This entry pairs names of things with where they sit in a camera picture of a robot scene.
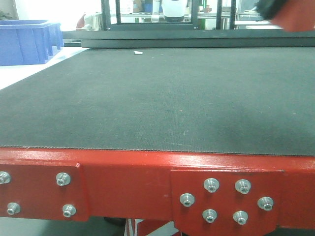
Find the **red robot arm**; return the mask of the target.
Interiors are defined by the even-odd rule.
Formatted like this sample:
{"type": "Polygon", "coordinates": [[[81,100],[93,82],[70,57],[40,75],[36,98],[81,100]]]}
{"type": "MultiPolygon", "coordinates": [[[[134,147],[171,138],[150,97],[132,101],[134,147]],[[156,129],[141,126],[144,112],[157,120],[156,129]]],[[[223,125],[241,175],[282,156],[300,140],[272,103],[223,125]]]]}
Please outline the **red robot arm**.
{"type": "Polygon", "coordinates": [[[273,25],[289,32],[315,29],[315,2],[313,0],[260,0],[258,13],[273,25]]]}

